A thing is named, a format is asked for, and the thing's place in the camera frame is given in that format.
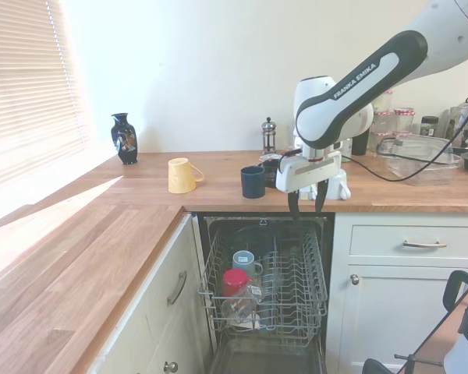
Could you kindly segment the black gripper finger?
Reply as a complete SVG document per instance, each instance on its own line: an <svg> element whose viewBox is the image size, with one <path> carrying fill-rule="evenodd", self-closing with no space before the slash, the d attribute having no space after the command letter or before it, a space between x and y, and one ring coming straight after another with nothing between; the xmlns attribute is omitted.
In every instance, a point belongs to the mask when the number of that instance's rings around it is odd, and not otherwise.
<svg viewBox="0 0 468 374"><path fill-rule="evenodd" d="M293 220L299 220L300 218L300 208L299 208L300 191L296 190L296 191L288 193L287 198L288 198L289 212Z"/></svg>
<svg viewBox="0 0 468 374"><path fill-rule="evenodd" d="M314 207L316 213L320 213L323 209L324 202L326 200L326 195L328 192L328 183L328 179L317 183L317 195L314 200Z"/></svg>

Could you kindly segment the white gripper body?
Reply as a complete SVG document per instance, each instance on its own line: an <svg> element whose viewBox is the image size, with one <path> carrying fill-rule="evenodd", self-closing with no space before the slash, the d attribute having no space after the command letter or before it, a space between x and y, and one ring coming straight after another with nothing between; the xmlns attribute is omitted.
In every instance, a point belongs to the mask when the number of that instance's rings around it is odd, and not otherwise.
<svg viewBox="0 0 468 374"><path fill-rule="evenodd" d="M300 155L282 157L275 179L276 189L291 193L325 181L339 173L341 161L340 151L325 155L321 161L309 161Z"/></svg>

